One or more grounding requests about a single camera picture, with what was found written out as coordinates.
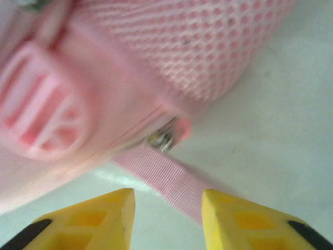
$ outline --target pink backpack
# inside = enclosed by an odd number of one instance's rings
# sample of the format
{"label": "pink backpack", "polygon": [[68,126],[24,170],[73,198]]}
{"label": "pink backpack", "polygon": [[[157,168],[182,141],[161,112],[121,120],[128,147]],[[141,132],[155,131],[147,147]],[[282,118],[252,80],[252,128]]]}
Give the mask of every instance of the pink backpack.
{"label": "pink backpack", "polygon": [[296,1],[0,0],[0,213],[113,157],[200,223],[210,186],[162,152]]}

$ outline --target pink plastic buckle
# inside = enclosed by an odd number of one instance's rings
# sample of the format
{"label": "pink plastic buckle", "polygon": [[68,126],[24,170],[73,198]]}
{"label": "pink plastic buckle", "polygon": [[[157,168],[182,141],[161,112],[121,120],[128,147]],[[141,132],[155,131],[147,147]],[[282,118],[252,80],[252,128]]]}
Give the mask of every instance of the pink plastic buckle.
{"label": "pink plastic buckle", "polygon": [[79,79],[35,43],[19,50],[0,76],[1,140],[34,159],[77,150],[91,129]]}

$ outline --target zipper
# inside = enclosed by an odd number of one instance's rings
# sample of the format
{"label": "zipper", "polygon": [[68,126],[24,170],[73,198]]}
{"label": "zipper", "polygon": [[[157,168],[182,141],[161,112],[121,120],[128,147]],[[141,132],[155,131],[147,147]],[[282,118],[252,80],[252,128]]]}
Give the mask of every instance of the zipper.
{"label": "zipper", "polygon": [[170,151],[176,143],[174,118],[168,124],[148,135],[143,143],[160,150],[162,153]]}

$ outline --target white floor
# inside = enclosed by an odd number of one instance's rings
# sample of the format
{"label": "white floor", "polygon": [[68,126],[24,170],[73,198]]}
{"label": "white floor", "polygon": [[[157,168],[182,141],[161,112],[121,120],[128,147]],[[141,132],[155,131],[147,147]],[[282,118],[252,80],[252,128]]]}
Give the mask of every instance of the white floor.
{"label": "white floor", "polygon": [[[333,241],[333,1],[300,0],[237,86],[172,155]],[[136,189],[132,250],[204,249],[196,225],[108,164],[0,217],[0,245],[41,214]]]}

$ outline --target pink webbing strap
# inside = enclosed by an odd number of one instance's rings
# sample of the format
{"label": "pink webbing strap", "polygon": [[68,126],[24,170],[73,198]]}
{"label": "pink webbing strap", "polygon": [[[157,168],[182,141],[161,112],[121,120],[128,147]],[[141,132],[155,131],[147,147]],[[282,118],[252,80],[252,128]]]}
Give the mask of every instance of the pink webbing strap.
{"label": "pink webbing strap", "polygon": [[202,224],[202,192],[212,187],[197,179],[180,162],[146,145],[128,150],[113,161],[145,181],[171,206]]}

